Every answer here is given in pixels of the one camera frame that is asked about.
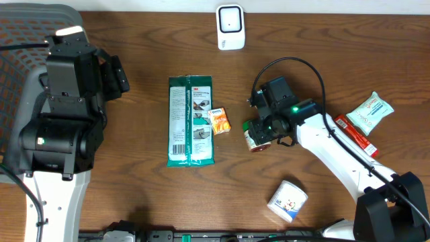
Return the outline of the green lid white jar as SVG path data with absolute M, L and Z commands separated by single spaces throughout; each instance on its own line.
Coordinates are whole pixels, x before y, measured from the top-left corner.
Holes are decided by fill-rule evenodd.
M 249 120 L 243 123 L 243 131 L 244 131 L 245 140 L 250 152 L 255 153 L 255 152 L 264 151 L 265 149 L 270 148 L 271 142 L 264 143 L 262 145 L 255 144 L 255 141 L 251 138 L 249 134 Z

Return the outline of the small orange carton box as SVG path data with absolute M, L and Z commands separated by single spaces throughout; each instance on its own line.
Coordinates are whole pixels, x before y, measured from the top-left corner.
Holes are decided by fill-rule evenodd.
M 214 135 L 230 131 L 231 125 L 224 108 L 209 110 L 208 116 Z

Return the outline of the white blue labelled jar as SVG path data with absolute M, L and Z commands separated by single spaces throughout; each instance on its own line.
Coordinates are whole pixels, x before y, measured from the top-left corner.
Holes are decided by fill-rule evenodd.
M 293 183 L 284 180 L 267 203 L 267 207 L 291 223 L 305 204 L 308 195 Z

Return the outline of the white red package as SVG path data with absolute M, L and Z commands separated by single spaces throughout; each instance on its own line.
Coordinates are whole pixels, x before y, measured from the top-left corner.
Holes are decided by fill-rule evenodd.
M 214 164 L 211 76 L 169 78 L 168 167 Z

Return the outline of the red coffee stick sachet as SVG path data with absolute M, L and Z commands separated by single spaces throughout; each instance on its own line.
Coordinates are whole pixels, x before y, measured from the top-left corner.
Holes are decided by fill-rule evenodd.
M 352 125 L 345 115 L 341 114 L 335 118 L 335 122 L 360 146 L 370 157 L 376 157 L 379 150 Z

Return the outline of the teal white snack packet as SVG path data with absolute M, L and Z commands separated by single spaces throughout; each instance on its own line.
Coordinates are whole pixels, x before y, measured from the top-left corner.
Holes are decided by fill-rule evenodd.
M 390 104 L 385 102 L 373 91 L 371 96 L 352 112 L 346 114 L 348 119 L 358 127 L 366 136 L 387 115 L 394 112 Z

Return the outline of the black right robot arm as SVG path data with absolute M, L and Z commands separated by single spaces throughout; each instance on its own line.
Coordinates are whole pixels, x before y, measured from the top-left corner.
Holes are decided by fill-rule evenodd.
M 256 145 L 289 137 L 318 157 L 356 203 L 353 221 L 339 220 L 322 237 L 350 241 L 426 241 L 429 212 L 421 180 L 397 174 L 356 145 L 312 99 L 299 100 L 283 77 L 253 89 L 258 118 L 247 122 Z

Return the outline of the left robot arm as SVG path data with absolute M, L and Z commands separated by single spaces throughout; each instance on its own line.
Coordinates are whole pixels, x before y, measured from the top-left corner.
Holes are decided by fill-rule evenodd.
M 19 168 L 29 190 L 26 241 L 76 241 L 95 153 L 108 123 L 105 104 L 129 91 L 118 56 L 85 32 L 56 34 L 30 119 L 20 129 Z

